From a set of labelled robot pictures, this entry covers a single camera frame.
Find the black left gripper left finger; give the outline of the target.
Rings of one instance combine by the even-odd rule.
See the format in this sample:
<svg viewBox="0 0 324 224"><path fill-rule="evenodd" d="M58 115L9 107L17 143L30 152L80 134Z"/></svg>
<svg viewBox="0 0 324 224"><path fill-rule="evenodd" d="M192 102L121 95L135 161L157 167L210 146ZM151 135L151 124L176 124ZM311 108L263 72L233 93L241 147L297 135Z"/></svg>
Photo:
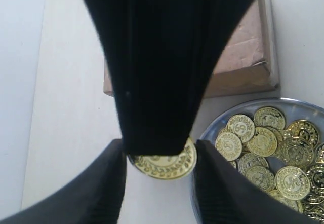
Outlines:
<svg viewBox="0 0 324 224"><path fill-rule="evenodd" d="M114 139L79 176L1 223L117 223L126 186L126 155Z"/></svg>

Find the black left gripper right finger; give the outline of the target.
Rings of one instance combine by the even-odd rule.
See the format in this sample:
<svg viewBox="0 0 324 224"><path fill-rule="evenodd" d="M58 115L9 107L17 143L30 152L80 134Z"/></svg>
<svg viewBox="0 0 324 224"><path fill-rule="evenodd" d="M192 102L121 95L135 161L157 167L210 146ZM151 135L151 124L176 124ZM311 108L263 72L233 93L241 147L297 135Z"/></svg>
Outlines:
<svg viewBox="0 0 324 224"><path fill-rule="evenodd" d="M195 144L194 214L197 223L315 223L261 191L207 140Z"/></svg>

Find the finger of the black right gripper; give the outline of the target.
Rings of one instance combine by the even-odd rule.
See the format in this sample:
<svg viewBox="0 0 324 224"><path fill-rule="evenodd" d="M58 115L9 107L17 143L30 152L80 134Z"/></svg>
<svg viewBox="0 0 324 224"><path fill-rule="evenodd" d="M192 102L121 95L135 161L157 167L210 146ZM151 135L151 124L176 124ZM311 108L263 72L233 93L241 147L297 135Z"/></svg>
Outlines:
<svg viewBox="0 0 324 224"><path fill-rule="evenodd" d="M253 1L84 0L127 154L183 150L213 69Z"/></svg>

